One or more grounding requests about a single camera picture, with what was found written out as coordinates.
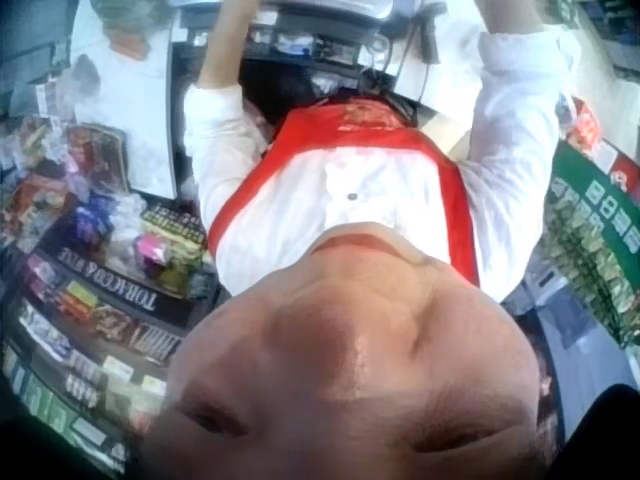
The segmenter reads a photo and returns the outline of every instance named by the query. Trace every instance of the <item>shelf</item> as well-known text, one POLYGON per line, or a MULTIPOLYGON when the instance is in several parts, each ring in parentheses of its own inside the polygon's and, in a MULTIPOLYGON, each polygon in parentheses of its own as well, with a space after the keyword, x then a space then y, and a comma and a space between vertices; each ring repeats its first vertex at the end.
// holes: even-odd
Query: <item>shelf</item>
POLYGON ((67 408, 94 425, 108 437, 115 441, 122 441, 124 429, 105 417, 93 414, 79 405, 78 402, 70 399, 65 388, 66 369, 31 338, 17 319, 14 319, 12 327, 12 335, 7 339, 8 344, 13 348, 20 360, 28 366, 29 371, 51 390, 67 408))
POLYGON ((43 237, 34 253, 58 267, 105 303, 133 318, 183 337, 196 303, 172 297, 84 257, 68 244, 63 217, 43 237))
POLYGON ((145 375, 149 375, 162 381, 166 380, 166 368, 162 368, 148 360, 145 360, 144 357, 129 351, 126 347, 115 345, 99 337, 90 336, 73 320, 67 318, 63 313, 42 302, 35 294, 33 294, 33 292, 31 292, 29 287, 25 286, 22 289, 21 294, 23 298, 33 306, 33 308, 49 320, 49 322, 51 322, 51 324, 58 329, 60 333, 69 339, 71 345, 78 350, 78 352, 97 363, 98 366, 101 367, 103 365, 107 356, 112 356, 134 369, 134 374, 131 377, 131 383, 136 385, 142 384, 142 379, 145 375))

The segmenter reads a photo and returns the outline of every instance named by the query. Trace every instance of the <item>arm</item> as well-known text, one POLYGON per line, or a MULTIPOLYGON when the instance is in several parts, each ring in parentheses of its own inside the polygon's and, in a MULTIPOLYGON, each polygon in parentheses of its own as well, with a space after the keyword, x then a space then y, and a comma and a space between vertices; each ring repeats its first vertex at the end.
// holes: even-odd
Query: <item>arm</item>
POLYGON ((569 71, 557 34, 542 32, 530 0, 478 0, 478 6, 491 35, 480 40, 483 88, 471 155, 460 169, 482 288, 501 301, 524 276, 542 234, 559 133, 555 106, 569 71))
POLYGON ((266 148, 258 129, 244 114, 238 85, 245 39, 258 4, 258 0, 224 2, 209 34, 198 83, 185 97, 185 147, 193 159, 207 230, 266 148))

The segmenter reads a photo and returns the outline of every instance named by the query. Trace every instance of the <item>lip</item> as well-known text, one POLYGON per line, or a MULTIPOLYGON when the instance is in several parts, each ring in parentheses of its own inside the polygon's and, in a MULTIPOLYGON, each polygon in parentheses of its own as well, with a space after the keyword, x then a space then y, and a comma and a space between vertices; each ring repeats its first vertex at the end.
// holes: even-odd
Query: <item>lip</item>
POLYGON ((400 260, 406 262, 407 260, 398 253, 398 251, 389 245, 384 240, 374 236, 374 235, 366 235, 366 234, 349 234, 349 235, 341 235, 338 237, 333 237, 322 244, 318 245, 312 252, 311 255, 322 252, 324 250, 332 250, 334 248, 350 246, 350 247, 359 247, 365 248, 368 250, 375 250, 378 252, 386 253, 393 257, 399 258, 400 260))

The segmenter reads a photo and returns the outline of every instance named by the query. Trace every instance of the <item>person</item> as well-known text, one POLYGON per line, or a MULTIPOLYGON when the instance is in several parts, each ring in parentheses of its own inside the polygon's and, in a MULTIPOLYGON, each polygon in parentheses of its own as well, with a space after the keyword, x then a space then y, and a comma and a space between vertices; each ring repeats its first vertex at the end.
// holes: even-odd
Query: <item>person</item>
POLYGON ((490 34, 468 161, 382 102, 295 109, 265 144, 224 2, 185 98, 202 221, 233 295, 185 339, 142 447, 161 478, 537 478, 539 378, 497 302, 542 233, 569 69, 530 0, 490 34))

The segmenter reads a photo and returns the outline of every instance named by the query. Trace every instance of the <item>eye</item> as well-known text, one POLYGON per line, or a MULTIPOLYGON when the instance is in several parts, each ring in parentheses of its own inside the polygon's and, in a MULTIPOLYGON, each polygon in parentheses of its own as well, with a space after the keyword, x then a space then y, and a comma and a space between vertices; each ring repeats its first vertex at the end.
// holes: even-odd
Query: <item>eye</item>
POLYGON ((207 405, 189 409, 179 406, 178 410, 202 429, 216 435, 236 438, 247 433, 226 409, 207 405))
POLYGON ((418 443, 414 450, 418 453, 435 453, 455 450, 471 443, 490 437, 495 432, 488 430, 454 430, 442 431, 418 443))

